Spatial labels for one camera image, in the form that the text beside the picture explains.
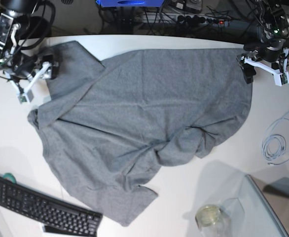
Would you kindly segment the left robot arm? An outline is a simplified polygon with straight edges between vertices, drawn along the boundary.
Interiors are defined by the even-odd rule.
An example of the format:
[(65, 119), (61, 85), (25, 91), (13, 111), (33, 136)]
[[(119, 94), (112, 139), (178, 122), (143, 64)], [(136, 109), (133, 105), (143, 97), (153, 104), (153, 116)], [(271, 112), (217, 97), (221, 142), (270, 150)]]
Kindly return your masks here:
[(244, 53), (237, 56), (245, 82), (253, 83), (255, 68), (273, 76), (276, 86), (289, 84), (289, 17), (279, 0), (247, 0), (254, 21), (258, 24), (258, 41), (244, 44)]

